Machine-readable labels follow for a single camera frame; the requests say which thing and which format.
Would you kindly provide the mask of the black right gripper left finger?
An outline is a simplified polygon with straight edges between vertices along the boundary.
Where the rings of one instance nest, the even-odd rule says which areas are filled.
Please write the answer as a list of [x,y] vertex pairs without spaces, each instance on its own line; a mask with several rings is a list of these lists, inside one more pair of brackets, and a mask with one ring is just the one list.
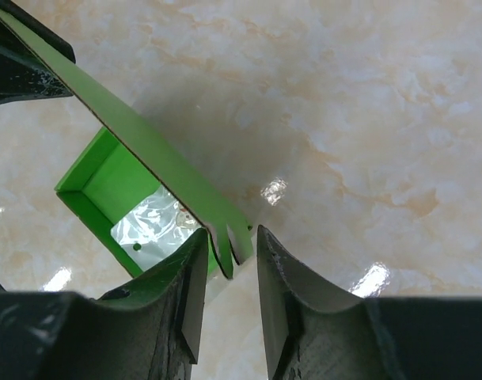
[[205,229],[169,258],[89,303],[84,379],[189,379],[197,364],[208,266]]

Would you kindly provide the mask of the small white paper scrap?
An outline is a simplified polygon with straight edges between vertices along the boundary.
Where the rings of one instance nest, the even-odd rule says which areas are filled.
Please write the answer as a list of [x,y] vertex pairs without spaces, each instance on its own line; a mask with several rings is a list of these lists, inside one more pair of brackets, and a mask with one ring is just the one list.
[[192,214],[163,186],[111,228],[111,236],[142,271],[171,256],[200,228]]

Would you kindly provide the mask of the green paper box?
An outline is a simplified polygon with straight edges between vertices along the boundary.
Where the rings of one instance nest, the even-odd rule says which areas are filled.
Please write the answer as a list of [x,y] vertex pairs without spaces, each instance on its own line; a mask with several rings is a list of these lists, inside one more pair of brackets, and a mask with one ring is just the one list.
[[208,269],[227,279],[252,254],[252,224],[130,106],[74,63],[69,47],[11,1],[0,1],[0,22],[101,123],[101,130],[57,184],[58,197],[112,253],[130,276],[143,273],[130,255],[148,247],[142,237],[124,249],[112,228],[141,201],[166,189],[207,229]]

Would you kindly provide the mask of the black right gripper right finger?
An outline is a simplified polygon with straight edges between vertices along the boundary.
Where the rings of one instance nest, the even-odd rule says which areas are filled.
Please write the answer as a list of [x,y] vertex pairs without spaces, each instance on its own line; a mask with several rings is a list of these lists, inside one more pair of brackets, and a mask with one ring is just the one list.
[[257,275],[270,379],[405,379],[379,298],[362,298],[257,228]]

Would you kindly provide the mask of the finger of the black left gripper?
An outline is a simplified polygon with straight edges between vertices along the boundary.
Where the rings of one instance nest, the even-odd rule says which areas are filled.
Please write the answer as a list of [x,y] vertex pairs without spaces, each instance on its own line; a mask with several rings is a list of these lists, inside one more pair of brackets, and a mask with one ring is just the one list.
[[[12,1],[0,1],[0,9],[28,27],[72,63],[72,46]],[[0,21],[0,105],[70,97],[72,92]]]

